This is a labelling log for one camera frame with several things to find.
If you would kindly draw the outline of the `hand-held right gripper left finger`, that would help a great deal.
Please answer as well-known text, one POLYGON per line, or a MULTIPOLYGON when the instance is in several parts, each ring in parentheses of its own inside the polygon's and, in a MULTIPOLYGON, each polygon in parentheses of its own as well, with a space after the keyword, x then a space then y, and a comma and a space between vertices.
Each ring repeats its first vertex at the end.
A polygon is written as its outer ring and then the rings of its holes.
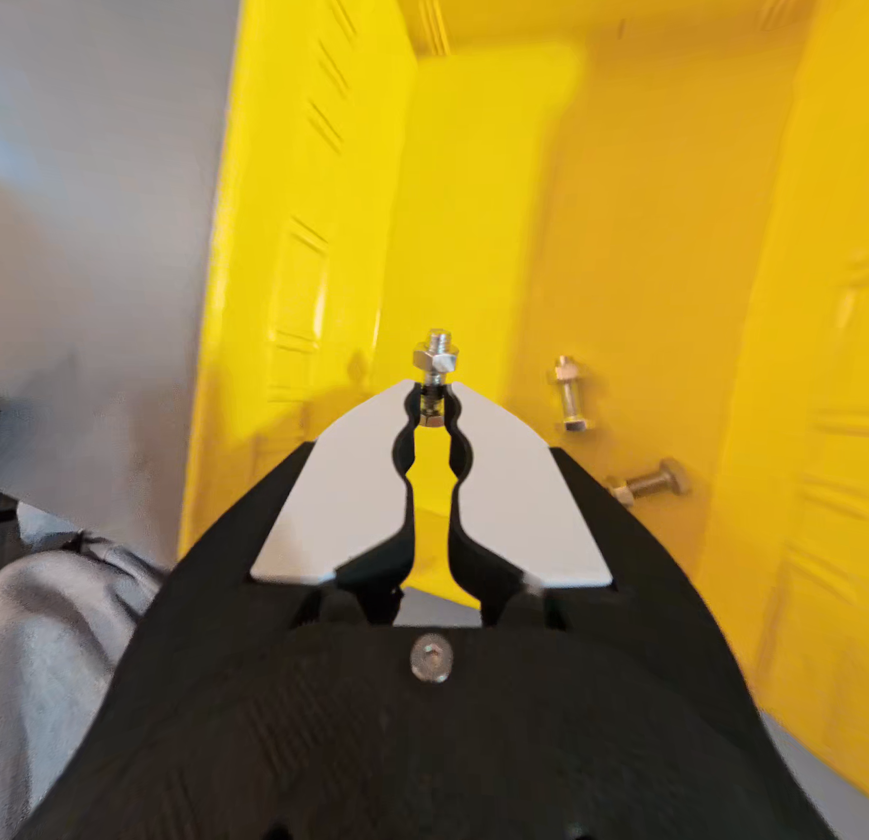
POLYGON ((320 585, 414 524, 416 384, 402 380, 316 439, 254 564, 260 582, 320 585))

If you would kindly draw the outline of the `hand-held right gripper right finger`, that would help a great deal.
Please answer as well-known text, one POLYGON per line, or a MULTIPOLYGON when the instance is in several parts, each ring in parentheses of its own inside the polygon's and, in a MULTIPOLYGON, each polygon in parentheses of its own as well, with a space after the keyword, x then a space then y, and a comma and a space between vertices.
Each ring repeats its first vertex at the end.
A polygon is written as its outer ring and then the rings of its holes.
POLYGON ((494 590, 504 573, 541 590, 600 588, 613 575, 544 439, 468 385, 452 385, 454 579, 494 590))

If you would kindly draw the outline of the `steel hex bolt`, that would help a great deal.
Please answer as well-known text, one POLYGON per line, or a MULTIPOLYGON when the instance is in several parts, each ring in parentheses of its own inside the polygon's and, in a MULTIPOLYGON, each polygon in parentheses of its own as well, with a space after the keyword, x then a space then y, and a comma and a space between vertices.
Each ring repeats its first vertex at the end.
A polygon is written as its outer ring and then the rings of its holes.
MULTIPOLYGON (((427 348, 434 352, 454 348, 452 335, 444 328, 432 328, 427 338, 417 348, 427 348)), ((420 425, 424 427, 443 426, 443 398, 449 375, 425 375, 422 371, 420 384, 420 425)))

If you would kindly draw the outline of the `yellow plastic bin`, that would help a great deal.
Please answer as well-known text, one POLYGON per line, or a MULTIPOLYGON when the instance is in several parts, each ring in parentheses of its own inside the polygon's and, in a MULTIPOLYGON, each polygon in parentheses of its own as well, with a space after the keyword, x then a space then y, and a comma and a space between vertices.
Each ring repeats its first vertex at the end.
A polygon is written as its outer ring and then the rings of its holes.
POLYGON ((450 329, 867 791, 867 0, 242 0, 177 551, 450 329), (566 433, 549 375, 594 374, 566 433))

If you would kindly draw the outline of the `grey desk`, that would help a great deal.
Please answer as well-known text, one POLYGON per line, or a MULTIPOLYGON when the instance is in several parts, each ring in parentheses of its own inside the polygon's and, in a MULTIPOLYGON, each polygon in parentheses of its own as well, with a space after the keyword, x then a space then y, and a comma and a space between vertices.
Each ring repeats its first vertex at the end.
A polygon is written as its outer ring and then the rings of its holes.
POLYGON ((382 389, 177 551, 241 1, 2 0, 2 494, 168 569, 14 837, 835 838, 609 476, 535 431, 612 585, 456 582, 450 329, 442 427, 413 363, 436 327, 391 385, 416 384, 412 527, 320 585, 250 574, 382 389))

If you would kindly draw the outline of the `steel bolt with nut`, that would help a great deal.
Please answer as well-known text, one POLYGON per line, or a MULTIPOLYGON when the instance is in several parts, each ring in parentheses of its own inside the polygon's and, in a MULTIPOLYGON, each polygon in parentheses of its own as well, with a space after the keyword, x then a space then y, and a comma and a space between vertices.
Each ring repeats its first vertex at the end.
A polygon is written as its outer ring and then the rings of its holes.
POLYGON ((662 459, 653 472, 632 478, 610 476, 605 484, 624 508, 632 508, 640 499, 661 494, 685 496, 692 490, 688 471, 673 458, 662 459))
POLYGON ((594 374, 585 364, 570 355, 554 360, 549 381, 559 400, 560 424, 566 433, 589 433, 598 420, 589 406, 594 374))

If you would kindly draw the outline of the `person's grey clothed torso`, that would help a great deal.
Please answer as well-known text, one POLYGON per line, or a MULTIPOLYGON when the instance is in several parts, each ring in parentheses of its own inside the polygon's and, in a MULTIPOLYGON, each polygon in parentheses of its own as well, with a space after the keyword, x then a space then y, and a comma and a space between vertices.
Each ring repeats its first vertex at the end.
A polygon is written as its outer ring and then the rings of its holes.
POLYGON ((1 836, 70 762, 168 569, 23 502, 2 524, 1 836))

